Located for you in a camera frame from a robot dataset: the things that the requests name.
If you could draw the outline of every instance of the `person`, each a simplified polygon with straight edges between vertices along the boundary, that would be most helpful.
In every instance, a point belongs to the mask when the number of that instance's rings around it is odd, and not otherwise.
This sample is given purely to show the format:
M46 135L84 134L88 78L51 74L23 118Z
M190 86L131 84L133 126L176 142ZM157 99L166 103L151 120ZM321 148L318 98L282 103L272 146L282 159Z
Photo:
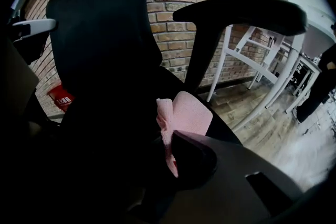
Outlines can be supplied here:
M336 23L331 25L336 36ZM293 109L293 115L299 123L304 122L328 96L329 92L336 87L336 44L326 50L319 62L321 73L311 87L308 99Z

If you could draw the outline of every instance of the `chair armrest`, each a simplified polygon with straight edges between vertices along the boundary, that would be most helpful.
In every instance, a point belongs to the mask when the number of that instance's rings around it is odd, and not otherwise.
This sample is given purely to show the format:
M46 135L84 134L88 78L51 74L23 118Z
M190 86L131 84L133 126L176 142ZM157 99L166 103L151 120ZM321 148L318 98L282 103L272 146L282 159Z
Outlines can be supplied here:
M306 13L283 0L206 0L175 11L173 19L192 22L197 28L185 80L192 92L201 83L226 26L253 25L285 36L302 34L307 29Z

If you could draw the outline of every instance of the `shoe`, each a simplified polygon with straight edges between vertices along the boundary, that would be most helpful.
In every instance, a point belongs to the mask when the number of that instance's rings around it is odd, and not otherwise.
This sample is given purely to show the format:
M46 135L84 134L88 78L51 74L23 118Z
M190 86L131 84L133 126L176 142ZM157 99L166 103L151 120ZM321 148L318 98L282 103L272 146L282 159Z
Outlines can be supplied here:
M300 124L301 122L298 120L298 111L296 108L292 109L292 113L296 121Z

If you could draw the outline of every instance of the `black office chair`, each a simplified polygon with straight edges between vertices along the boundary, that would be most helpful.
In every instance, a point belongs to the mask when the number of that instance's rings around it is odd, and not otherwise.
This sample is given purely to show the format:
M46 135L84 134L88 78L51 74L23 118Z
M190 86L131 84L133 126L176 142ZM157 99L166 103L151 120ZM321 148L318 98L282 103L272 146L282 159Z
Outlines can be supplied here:
M268 16L261 7L275 14ZM183 83L160 67L162 55L151 32L146 0L50 0L47 17L58 22L51 33L55 64L63 86L75 96L60 127L70 160L74 167L90 171L90 176L97 173L104 183L98 187L102 192L112 178L119 184L127 180L145 187L151 193L145 196L145 209L132 212L143 218L154 216L154 222L177 190L206 184L217 169L214 150L178 136L173 152L181 176L172 176L155 121L156 99L174 99L183 90L195 93L227 25L251 24L288 36L303 33L306 26L306 15L297 5L280 0L208 0L182 8L173 14L174 20L197 27ZM242 148L211 112L206 136Z

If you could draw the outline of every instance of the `wooden floor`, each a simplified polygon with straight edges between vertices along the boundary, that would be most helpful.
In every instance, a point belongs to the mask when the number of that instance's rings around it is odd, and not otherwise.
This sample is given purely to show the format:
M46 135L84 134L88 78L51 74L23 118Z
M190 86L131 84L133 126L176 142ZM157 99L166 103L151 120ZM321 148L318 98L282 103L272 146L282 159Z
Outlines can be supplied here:
M219 89L211 105L233 127L262 100L270 87L262 80L251 90L246 84ZM336 120L336 103L320 105L306 121L298 124L292 113L285 113L294 99L291 90L286 89L269 109L264 109L236 135L245 147L280 168L306 190L326 177L336 156L331 130L333 119Z

